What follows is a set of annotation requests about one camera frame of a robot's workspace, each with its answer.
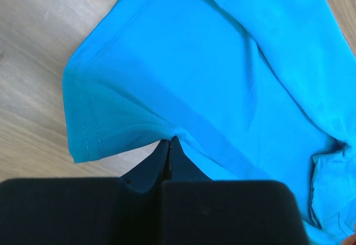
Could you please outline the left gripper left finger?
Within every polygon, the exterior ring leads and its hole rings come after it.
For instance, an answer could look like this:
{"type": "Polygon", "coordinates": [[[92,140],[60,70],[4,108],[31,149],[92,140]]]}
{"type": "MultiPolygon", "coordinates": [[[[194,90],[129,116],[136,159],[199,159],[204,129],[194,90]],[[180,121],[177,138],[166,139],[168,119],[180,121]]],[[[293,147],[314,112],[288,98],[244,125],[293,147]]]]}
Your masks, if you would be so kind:
{"type": "Polygon", "coordinates": [[[1,183],[2,244],[158,244],[159,187],[170,144],[121,177],[1,183]]]}

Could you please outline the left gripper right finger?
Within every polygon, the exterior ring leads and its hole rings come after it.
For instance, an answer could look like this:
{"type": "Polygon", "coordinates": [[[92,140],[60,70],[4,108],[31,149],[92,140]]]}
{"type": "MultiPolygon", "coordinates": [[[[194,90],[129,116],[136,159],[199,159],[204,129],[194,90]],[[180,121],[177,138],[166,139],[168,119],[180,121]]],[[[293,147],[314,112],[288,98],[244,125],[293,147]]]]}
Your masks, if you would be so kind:
{"type": "Polygon", "coordinates": [[[161,184],[161,244],[308,244],[294,195],[271,180],[213,181],[169,145],[161,184]]]}

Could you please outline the teal t shirt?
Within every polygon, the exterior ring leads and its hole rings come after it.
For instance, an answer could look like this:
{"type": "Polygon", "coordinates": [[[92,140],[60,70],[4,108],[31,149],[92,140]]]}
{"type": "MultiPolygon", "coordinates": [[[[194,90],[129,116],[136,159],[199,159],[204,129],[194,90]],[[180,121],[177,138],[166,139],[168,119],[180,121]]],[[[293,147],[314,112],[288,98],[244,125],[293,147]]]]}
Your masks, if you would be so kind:
{"type": "Polygon", "coordinates": [[[355,226],[355,56],[326,0],[118,0],[62,80],[69,152],[178,137],[212,179],[273,179],[312,244],[355,226]]]}

